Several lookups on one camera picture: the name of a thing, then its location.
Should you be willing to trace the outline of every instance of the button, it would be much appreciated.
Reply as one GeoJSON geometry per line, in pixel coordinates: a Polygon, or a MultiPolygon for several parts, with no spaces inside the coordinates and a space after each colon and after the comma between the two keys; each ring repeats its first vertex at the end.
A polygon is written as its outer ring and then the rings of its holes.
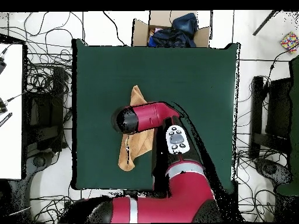
{"type": "Polygon", "coordinates": [[[181,134],[175,134],[171,136],[171,144],[180,144],[184,141],[184,137],[181,134]]]}

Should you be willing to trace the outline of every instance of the colorful cube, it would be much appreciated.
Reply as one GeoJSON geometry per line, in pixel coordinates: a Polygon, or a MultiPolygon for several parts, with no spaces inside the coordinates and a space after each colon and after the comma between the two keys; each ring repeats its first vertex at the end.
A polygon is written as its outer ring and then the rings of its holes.
{"type": "MultiPolygon", "coordinates": [[[[298,43],[299,43],[298,36],[293,32],[286,35],[285,38],[280,42],[280,44],[288,50],[294,47],[298,43]]],[[[296,46],[294,49],[291,49],[290,52],[295,53],[297,51],[298,46],[296,46]]]]}

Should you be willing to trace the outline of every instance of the white floor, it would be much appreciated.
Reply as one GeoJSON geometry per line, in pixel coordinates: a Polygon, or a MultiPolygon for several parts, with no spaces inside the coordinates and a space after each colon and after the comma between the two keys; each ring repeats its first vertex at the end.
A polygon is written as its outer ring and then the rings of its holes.
{"type": "MultiPolygon", "coordinates": [[[[25,21],[27,32],[37,34],[39,32],[44,13],[45,12],[32,13],[27,21],[26,18],[30,13],[10,13],[9,35],[25,39],[25,33],[22,31],[24,29],[25,21]]],[[[252,78],[258,75],[268,76],[270,66],[275,56],[285,51],[279,41],[290,31],[299,35],[298,14],[295,15],[290,12],[280,12],[273,17],[256,36],[253,36],[252,33],[269,13],[270,10],[214,10],[213,39],[210,40],[210,47],[224,48],[231,42],[239,42],[241,44],[239,100],[244,100],[249,97],[250,91],[248,87],[252,78]]],[[[120,39],[130,46],[133,19],[137,18],[145,23],[148,23],[149,11],[110,11],[107,12],[107,14],[115,21],[118,27],[120,39]]],[[[0,33],[8,33],[7,20],[7,14],[0,13],[0,33]]],[[[198,20],[200,27],[208,26],[210,21],[210,12],[199,11],[198,20]]],[[[117,39],[114,24],[102,12],[74,12],[74,15],[69,14],[69,12],[50,12],[45,15],[44,23],[41,27],[41,33],[58,26],[62,26],[66,21],[67,24],[62,27],[62,29],[67,29],[73,38],[84,38],[85,42],[89,45],[121,45],[121,42],[117,39]],[[82,31],[82,20],[84,23],[85,38],[82,31]]],[[[44,53],[48,48],[48,53],[60,53],[62,49],[65,49],[66,53],[71,53],[72,37],[69,32],[65,30],[56,30],[47,35],[28,35],[27,38],[34,42],[45,43],[46,41],[48,44],[65,46],[63,48],[53,45],[48,45],[48,47],[46,47],[44,44],[39,44],[40,47],[38,47],[33,43],[29,43],[29,52],[44,53]]],[[[271,80],[289,77],[290,74],[288,71],[287,61],[291,60],[296,55],[297,54],[283,54],[279,58],[280,61],[275,64],[275,68],[271,74],[271,80]]],[[[40,62],[38,56],[31,56],[33,58],[33,62],[40,62]]],[[[71,106],[71,98],[69,98],[67,106],[71,106]]],[[[250,100],[240,103],[238,106],[238,116],[247,113],[250,111],[250,108],[250,100]]],[[[246,125],[249,120],[250,114],[247,114],[238,120],[238,125],[246,125]]],[[[69,121],[65,127],[72,128],[72,121],[69,121]]],[[[249,125],[238,127],[237,132],[249,133],[249,125]]],[[[72,136],[70,129],[65,130],[65,136],[67,142],[71,145],[72,136]]],[[[245,143],[248,143],[248,135],[238,135],[238,138],[245,143]]],[[[246,145],[241,141],[238,141],[237,146],[244,147],[246,145]]],[[[31,198],[48,196],[51,200],[53,199],[53,195],[68,195],[69,182],[72,176],[71,165],[71,151],[69,149],[64,149],[60,154],[59,161],[55,165],[35,176],[31,187],[31,198]]],[[[245,170],[239,169],[238,176],[243,181],[248,181],[253,193],[260,189],[273,189],[270,181],[258,175],[251,167],[247,167],[245,170]]],[[[242,198],[251,197],[251,192],[247,185],[242,184],[243,182],[241,180],[239,180],[239,182],[239,199],[241,200],[242,198]]],[[[69,194],[73,200],[78,200],[81,197],[89,197],[90,192],[91,197],[98,197],[103,194],[110,195],[110,191],[108,190],[74,191],[72,189],[70,189],[69,194]]],[[[258,195],[258,200],[260,200],[263,204],[266,204],[267,202],[274,204],[274,198],[266,192],[264,194],[260,193],[258,195]]],[[[48,203],[49,200],[32,201],[32,214],[35,215],[40,212],[42,207],[46,206],[48,203]]],[[[248,202],[242,201],[242,204],[247,205],[240,205],[239,208],[241,211],[251,210],[253,208],[251,199],[249,199],[248,202]]],[[[248,221],[254,221],[256,215],[244,214],[244,218],[248,221]]],[[[46,221],[49,220],[49,216],[43,214],[40,219],[46,221]]]]}

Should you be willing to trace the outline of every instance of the blue fabric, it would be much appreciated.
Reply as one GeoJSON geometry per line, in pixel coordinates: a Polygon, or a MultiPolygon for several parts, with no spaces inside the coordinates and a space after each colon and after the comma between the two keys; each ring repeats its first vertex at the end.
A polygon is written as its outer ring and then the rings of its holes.
{"type": "Polygon", "coordinates": [[[157,46],[157,44],[156,44],[156,42],[154,41],[154,39],[152,38],[152,36],[149,38],[148,46],[149,46],[149,47],[156,47],[156,46],[157,46]]]}

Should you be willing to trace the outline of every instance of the black stand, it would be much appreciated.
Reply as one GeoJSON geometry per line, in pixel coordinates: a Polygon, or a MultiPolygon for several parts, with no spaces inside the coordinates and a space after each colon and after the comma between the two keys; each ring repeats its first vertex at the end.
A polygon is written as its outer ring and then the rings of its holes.
{"type": "Polygon", "coordinates": [[[255,30],[253,33],[253,36],[256,36],[258,32],[263,28],[263,26],[273,17],[273,15],[276,13],[276,10],[271,11],[271,13],[267,16],[267,18],[263,21],[263,23],[258,27],[258,29],[255,30]]]}

